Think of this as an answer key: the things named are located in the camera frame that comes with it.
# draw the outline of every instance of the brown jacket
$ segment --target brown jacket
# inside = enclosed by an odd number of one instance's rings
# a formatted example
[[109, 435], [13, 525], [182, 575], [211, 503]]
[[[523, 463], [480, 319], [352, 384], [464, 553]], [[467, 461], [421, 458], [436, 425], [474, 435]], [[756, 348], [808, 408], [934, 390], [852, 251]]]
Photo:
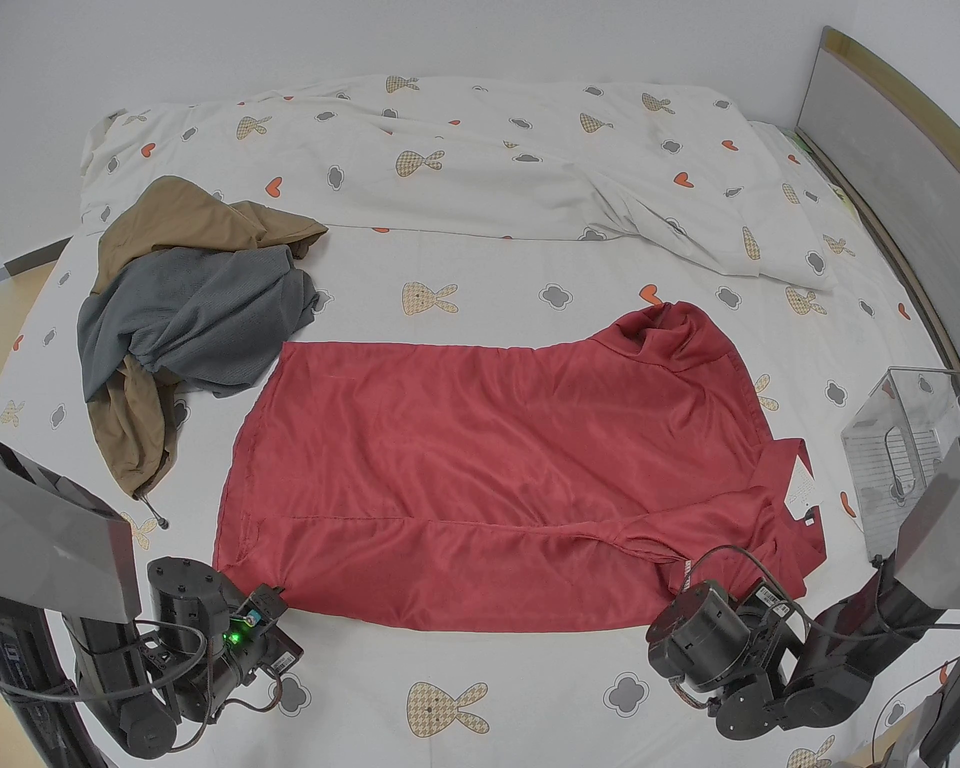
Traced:
[[[294, 258], [326, 232], [305, 216], [244, 201], [227, 205], [199, 186], [164, 176], [144, 190], [100, 238], [99, 270], [91, 295], [102, 293], [139, 256], [175, 246], [216, 252], [289, 245]], [[87, 403], [93, 436], [120, 487], [138, 497], [174, 464], [177, 429], [168, 372], [151, 375], [132, 355]]]

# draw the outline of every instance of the clear plastic box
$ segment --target clear plastic box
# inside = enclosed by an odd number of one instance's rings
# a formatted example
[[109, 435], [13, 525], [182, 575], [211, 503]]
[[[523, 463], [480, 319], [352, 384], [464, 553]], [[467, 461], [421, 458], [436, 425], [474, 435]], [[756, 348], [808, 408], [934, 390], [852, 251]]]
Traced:
[[867, 541], [888, 557], [951, 443], [960, 437], [960, 374], [890, 368], [841, 432]]

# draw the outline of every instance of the clothing label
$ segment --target clothing label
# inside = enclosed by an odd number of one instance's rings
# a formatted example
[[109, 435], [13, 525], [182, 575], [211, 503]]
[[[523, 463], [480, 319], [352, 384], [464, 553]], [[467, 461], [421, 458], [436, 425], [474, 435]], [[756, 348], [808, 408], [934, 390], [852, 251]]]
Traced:
[[290, 665], [293, 664], [294, 661], [294, 655], [287, 651], [283, 656], [274, 661], [274, 663], [270, 665], [270, 668], [274, 670], [275, 675], [282, 675], [290, 668]]
[[[777, 604], [780, 602], [780, 599], [778, 598], [778, 596], [775, 595], [772, 591], [770, 591], [767, 587], [760, 587], [760, 589], [756, 591], [756, 596], [760, 598], [760, 600], [762, 600], [767, 605], [767, 607], [777, 606]], [[783, 618], [789, 612], [790, 612], [789, 606], [778, 605], [776, 608], [774, 608], [774, 613], [778, 615], [780, 618]]]
[[790, 510], [790, 514], [795, 520], [802, 520], [806, 516], [806, 511], [810, 507], [816, 507], [823, 499], [817, 492], [817, 484], [813, 480], [804, 462], [798, 456], [793, 465], [793, 474], [790, 475], [790, 486], [786, 490], [786, 498], [783, 503]]

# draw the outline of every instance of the floor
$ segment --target floor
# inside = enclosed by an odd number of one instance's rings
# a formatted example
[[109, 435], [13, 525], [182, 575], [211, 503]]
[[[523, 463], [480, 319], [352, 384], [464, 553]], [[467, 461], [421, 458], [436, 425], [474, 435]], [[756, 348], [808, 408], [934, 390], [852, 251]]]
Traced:
[[[54, 264], [0, 281], [0, 370], [7, 362], [20, 326], [36, 301]], [[4, 768], [43, 768], [43, 760], [20, 728], [7, 703], [0, 698], [0, 765]]]

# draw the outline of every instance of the red shirt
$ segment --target red shirt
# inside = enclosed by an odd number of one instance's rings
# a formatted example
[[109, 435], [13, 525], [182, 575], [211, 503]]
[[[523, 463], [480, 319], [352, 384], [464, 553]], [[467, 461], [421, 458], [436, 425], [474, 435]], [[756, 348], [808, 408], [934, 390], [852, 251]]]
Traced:
[[[286, 344], [234, 446], [215, 566], [419, 630], [649, 624], [719, 543], [799, 597], [826, 548], [819, 511], [783, 504], [798, 452], [687, 303], [541, 349]], [[732, 552], [697, 572], [735, 595], [757, 576]]]

